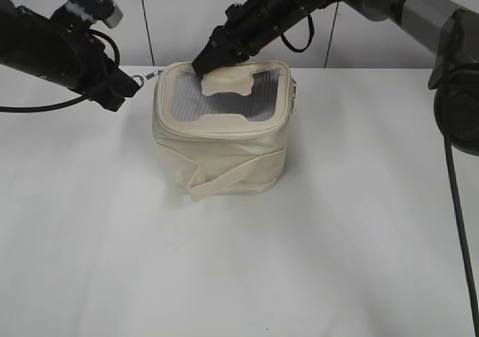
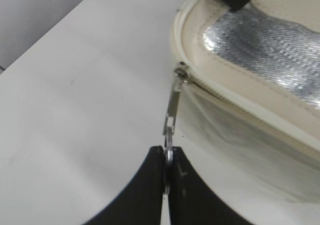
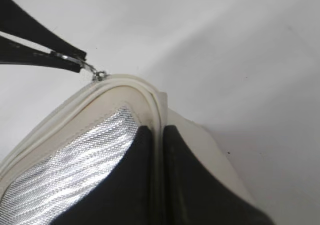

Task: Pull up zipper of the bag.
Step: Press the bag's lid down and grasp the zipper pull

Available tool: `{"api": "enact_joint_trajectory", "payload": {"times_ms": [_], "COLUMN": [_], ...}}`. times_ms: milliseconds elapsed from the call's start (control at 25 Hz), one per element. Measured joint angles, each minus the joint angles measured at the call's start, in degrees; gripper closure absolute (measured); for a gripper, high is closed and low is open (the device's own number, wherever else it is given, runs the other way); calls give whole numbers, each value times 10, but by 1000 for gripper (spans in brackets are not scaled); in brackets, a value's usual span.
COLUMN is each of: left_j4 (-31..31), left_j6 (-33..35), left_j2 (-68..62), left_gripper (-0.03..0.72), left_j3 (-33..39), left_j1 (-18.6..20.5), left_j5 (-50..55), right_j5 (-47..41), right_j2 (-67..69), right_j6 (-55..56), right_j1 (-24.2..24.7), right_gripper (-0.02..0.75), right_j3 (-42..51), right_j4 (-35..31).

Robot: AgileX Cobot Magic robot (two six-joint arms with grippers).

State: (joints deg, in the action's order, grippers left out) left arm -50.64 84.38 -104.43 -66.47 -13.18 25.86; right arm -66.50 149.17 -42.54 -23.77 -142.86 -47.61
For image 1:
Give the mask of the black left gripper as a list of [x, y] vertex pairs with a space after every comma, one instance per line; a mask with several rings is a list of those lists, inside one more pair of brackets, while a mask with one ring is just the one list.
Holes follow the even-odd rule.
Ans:
[[72, 91], [110, 112], [117, 112], [127, 98], [135, 96], [139, 84], [119, 68], [115, 42], [91, 27], [98, 20], [93, 20], [74, 0], [68, 0], [53, 13], [52, 21], [65, 29], [62, 37], [79, 61], [79, 82]]

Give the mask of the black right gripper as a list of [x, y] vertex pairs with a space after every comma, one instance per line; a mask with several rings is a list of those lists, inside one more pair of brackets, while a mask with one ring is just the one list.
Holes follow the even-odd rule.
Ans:
[[226, 10], [227, 21], [213, 30], [210, 41], [192, 62], [198, 77], [221, 67], [241, 64], [247, 56], [257, 55], [265, 46], [280, 38], [292, 52], [304, 52], [285, 36], [298, 22], [311, 20], [311, 11], [301, 0], [248, 0]]

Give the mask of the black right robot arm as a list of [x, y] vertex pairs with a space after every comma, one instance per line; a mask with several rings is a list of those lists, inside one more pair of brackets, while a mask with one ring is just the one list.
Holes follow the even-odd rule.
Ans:
[[371, 21], [391, 20], [436, 57], [428, 82], [441, 133], [478, 153], [478, 14], [451, 0], [246, 0], [226, 10], [193, 61], [197, 75], [243, 63], [314, 11], [336, 2]]

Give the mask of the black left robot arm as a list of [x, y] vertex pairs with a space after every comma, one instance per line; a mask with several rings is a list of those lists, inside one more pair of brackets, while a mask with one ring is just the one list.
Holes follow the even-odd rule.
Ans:
[[1, 65], [78, 95], [46, 106], [3, 106], [5, 113], [50, 112], [86, 100], [116, 112], [141, 88], [120, 68], [116, 43], [65, 7], [47, 19], [11, 0], [1, 0]]

